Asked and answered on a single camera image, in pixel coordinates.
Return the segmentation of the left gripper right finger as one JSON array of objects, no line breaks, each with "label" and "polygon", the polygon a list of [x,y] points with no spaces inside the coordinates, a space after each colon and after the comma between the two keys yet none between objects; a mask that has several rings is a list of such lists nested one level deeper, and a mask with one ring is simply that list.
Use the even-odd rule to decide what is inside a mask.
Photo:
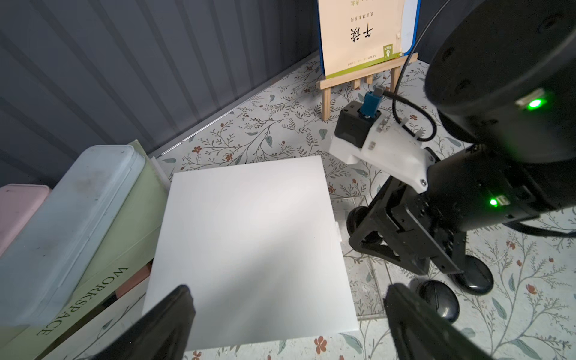
[{"label": "left gripper right finger", "polygon": [[491,358],[402,283],[388,287],[383,303],[399,359]]}]

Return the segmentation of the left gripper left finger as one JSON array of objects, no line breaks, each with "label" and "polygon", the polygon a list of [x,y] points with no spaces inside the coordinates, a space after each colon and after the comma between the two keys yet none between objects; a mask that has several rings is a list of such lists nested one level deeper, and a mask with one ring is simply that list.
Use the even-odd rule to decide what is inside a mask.
[{"label": "left gripper left finger", "polygon": [[196,315],[188,286],[177,286],[94,359],[183,359]]}]

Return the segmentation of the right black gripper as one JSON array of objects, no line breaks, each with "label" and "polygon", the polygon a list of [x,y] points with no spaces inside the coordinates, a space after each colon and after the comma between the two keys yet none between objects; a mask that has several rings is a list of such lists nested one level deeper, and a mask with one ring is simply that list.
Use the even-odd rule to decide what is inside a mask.
[{"label": "right black gripper", "polygon": [[[426,192],[389,178],[349,238],[353,250],[414,274],[429,264],[447,275],[464,270],[467,232],[502,224],[529,236],[573,239],[574,232],[528,226],[541,215],[575,206],[575,159],[519,163],[473,145],[433,164]],[[378,232],[381,244],[363,242]]]}]

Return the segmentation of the black earphone case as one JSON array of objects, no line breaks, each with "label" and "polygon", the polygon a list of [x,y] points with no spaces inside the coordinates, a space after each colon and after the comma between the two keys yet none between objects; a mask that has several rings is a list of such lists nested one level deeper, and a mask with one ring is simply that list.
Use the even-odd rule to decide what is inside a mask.
[{"label": "black earphone case", "polygon": [[[354,208],[346,218],[346,229],[350,236],[354,234],[354,232],[358,229],[359,225],[363,222],[363,220],[368,215],[370,209],[367,206],[358,206]],[[379,235],[378,232],[372,232],[368,236],[366,236],[363,242],[368,244],[378,244],[380,245],[383,241],[383,238]]]},{"label": "black earphone case", "polygon": [[438,280],[426,280],[418,285],[416,293],[429,304],[437,314],[449,323],[455,323],[460,316],[460,304],[454,291]]},{"label": "black earphone case", "polygon": [[465,293],[474,296],[489,294],[494,288],[494,277],[488,266],[479,258],[466,255],[462,273],[449,278]]}]

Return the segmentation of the white drawer cabinet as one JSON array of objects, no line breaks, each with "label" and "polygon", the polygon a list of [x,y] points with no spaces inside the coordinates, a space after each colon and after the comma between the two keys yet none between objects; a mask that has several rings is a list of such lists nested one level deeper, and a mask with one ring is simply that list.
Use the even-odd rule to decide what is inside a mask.
[{"label": "white drawer cabinet", "polygon": [[143,311],[180,285],[189,350],[358,330],[321,158],[175,174]]}]

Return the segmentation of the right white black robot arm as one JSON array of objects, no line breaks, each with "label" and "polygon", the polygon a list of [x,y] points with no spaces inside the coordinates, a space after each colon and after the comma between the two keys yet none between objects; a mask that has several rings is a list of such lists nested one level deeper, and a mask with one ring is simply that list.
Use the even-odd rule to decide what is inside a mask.
[{"label": "right white black robot arm", "polygon": [[427,99],[468,147],[427,168],[425,191],[391,176],[349,215],[350,246],[417,275],[471,267],[467,233],[575,205],[575,3],[485,1],[448,36]]}]

